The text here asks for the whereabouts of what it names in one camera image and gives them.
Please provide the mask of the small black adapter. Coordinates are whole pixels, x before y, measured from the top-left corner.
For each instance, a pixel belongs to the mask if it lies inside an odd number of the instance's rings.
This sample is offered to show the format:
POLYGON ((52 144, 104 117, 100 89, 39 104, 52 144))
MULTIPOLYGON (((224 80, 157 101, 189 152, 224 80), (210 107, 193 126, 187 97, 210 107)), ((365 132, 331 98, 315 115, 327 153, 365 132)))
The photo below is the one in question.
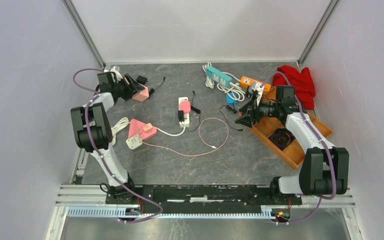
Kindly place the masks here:
POLYGON ((146 85, 147 82, 148 82, 148 78, 147 77, 144 77, 142 75, 139 75, 137 78, 136 78, 136 82, 141 84, 141 85, 146 85))

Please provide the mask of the blue folding extension socket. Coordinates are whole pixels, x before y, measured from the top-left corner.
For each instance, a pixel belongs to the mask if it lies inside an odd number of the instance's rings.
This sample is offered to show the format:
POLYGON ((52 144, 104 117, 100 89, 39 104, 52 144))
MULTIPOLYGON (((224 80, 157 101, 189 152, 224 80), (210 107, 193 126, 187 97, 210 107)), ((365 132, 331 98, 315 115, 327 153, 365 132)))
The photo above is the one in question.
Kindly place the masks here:
POLYGON ((226 94, 226 103, 228 105, 235 105, 238 103, 238 101, 236 99, 234 99, 233 97, 231 97, 229 94, 226 94))

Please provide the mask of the pink plug adapter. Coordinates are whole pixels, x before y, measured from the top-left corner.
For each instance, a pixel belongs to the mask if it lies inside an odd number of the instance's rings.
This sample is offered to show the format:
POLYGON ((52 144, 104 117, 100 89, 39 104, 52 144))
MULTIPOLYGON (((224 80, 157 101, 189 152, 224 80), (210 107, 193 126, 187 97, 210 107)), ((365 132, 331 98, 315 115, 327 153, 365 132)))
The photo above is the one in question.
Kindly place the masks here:
POLYGON ((133 100, 143 102, 150 97, 149 88, 145 85, 142 85, 142 87, 144 87, 143 90, 138 91, 135 95, 132 96, 133 100))

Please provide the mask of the white usb power strip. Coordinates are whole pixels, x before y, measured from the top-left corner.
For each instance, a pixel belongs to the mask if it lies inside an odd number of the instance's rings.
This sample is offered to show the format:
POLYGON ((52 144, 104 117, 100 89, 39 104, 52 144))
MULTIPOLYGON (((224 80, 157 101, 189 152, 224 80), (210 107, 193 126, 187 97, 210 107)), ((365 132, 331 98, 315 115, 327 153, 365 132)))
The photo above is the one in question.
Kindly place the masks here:
POLYGON ((190 126, 191 103, 188 97, 178 98, 178 121, 180 127, 188 128, 190 126))

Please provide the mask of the orange power strip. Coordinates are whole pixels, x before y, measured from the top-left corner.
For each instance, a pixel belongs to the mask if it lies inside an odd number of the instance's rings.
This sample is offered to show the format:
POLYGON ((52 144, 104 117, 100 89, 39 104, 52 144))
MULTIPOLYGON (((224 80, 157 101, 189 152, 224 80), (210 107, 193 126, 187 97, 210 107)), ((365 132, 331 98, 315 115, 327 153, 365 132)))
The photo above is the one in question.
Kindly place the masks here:
MULTIPOLYGON (((256 80, 248 76, 242 76, 239 81, 239 86, 244 89, 253 88, 256 84, 262 84, 262 81, 256 80)), ((271 90, 271 85, 266 83, 263 87, 263 92, 268 93, 271 90)))

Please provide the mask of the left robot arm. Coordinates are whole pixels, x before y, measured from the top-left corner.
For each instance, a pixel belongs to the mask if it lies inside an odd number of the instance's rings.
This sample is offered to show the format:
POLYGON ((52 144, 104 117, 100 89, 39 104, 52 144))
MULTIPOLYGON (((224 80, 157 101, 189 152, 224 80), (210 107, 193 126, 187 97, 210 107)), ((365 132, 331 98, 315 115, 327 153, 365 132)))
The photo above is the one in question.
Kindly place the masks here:
POLYGON ((144 87, 127 73, 117 70, 98 70, 98 85, 92 90, 93 97, 85 105, 70 110, 74 139, 80 149, 91 154, 107 177, 101 183, 109 201, 133 203, 139 194, 128 171, 121 166, 113 148, 113 132, 107 111, 119 99, 130 100, 144 87))

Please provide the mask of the teal power strip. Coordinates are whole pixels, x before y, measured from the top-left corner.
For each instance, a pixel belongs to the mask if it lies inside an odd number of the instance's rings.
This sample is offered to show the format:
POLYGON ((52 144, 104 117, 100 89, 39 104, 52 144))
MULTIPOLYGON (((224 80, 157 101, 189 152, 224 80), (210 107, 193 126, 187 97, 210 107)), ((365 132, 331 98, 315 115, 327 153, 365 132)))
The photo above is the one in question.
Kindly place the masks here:
POLYGON ((213 66, 209 65, 205 68, 205 75, 224 88, 229 88, 231 86, 232 78, 213 66))

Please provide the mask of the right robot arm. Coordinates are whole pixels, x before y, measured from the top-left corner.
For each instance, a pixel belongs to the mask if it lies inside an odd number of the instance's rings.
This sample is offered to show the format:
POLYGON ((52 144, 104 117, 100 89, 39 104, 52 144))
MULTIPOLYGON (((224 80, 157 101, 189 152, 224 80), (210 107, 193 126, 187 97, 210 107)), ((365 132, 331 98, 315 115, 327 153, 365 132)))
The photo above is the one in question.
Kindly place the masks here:
POLYGON ((304 111, 292 85, 276 87, 275 100, 261 102, 255 90, 248 102, 239 109, 236 124, 254 127, 262 118, 276 118, 292 133, 304 151, 298 175, 282 176, 269 189, 269 199, 282 204, 289 195, 320 196, 333 199, 348 189, 349 152, 328 141, 310 116, 304 111))

